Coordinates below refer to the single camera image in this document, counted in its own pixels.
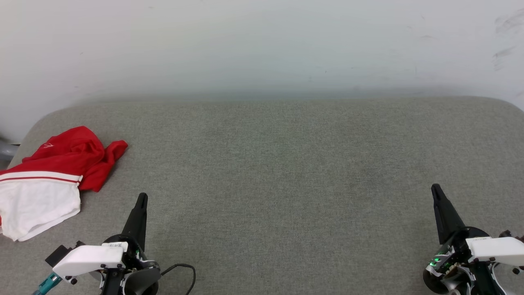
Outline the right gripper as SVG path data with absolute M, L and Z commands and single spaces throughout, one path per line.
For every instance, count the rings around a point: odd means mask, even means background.
M 470 263 L 466 239 L 479 229 L 465 228 L 463 220 L 439 184 L 431 186 L 440 249 L 423 271 L 425 285 L 439 295 L 490 295 L 488 263 Z

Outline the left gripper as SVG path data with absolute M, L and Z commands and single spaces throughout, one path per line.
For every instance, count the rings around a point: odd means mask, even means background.
M 150 260 L 145 255 L 145 239 L 147 229 L 147 204 L 148 195 L 140 193 L 134 208 L 129 214 L 123 232 L 106 239 L 103 246 L 124 247 L 122 265 L 119 269 L 126 272 L 135 272 L 143 269 L 160 271 L 160 266 L 155 260 Z

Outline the red and white basketball jersey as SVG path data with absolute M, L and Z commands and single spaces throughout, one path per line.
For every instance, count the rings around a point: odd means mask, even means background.
M 0 233 L 26 241 L 80 213 L 80 192 L 99 192 L 127 148 L 124 140 L 104 146 L 89 128 L 79 126 L 0 170 Z

